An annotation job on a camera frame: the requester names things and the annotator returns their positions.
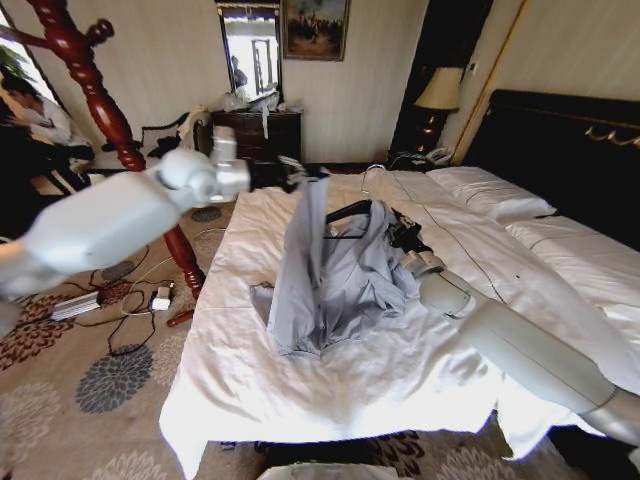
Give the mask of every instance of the picture frame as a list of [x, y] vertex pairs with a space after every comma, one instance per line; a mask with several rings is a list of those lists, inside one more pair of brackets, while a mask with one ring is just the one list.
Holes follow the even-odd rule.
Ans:
[[283, 0], [284, 58], [344, 61], [351, 0]]

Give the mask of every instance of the floral rug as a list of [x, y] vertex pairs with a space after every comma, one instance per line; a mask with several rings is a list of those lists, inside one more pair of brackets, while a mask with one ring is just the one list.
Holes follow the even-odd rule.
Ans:
[[[233, 204], [223, 204], [183, 217], [205, 272], [232, 212]], [[0, 339], [0, 478], [181, 478], [158, 417], [189, 329], [188, 323], [168, 328], [165, 322], [192, 307], [193, 299], [167, 258], [157, 240], [118, 265], [22, 300], [17, 328]], [[168, 312], [129, 315], [145, 310], [155, 289], [171, 282]], [[48, 320], [56, 303], [95, 290], [99, 310]], [[211, 443], [198, 478], [255, 480], [268, 466], [308, 460], [389, 465], [415, 479], [584, 478], [546, 440], [523, 461], [502, 460], [509, 454], [492, 420], [478, 435], [403, 432], [297, 446]]]

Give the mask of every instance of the carved wooden post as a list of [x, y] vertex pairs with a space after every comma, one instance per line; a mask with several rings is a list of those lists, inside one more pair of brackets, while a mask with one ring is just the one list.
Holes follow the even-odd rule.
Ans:
[[[100, 131], [118, 150], [120, 162], [129, 170], [144, 170], [144, 158], [135, 148], [131, 127], [104, 88], [102, 74], [93, 61], [93, 47], [113, 36], [111, 24], [101, 19], [86, 34], [82, 34], [67, 12], [66, 0], [27, 1], [33, 6], [44, 27], [46, 46], [66, 63], [71, 78], [82, 87], [91, 116]], [[166, 233], [164, 239], [176, 264], [182, 269], [193, 297], [197, 299], [204, 283], [204, 273], [198, 267], [189, 241], [180, 227]]]

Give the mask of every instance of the charger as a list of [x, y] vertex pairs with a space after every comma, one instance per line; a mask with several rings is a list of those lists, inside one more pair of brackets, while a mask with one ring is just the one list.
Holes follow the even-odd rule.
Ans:
[[151, 310], [169, 310], [171, 306], [171, 287], [159, 287], [151, 300]]

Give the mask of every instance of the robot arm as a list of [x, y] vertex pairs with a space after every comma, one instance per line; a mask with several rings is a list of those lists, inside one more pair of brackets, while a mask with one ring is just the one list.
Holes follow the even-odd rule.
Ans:
[[609, 382], [591, 359], [446, 270], [428, 247], [407, 252], [402, 264], [420, 281], [420, 302], [520, 385], [640, 445], [640, 397]]
[[173, 228], [190, 208], [271, 185], [292, 191], [307, 175], [294, 161], [237, 160], [233, 130], [217, 127], [211, 159], [173, 150], [154, 168], [119, 173], [43, 210], [22, 238], [0, 246], [0, 298], [114, 265]]

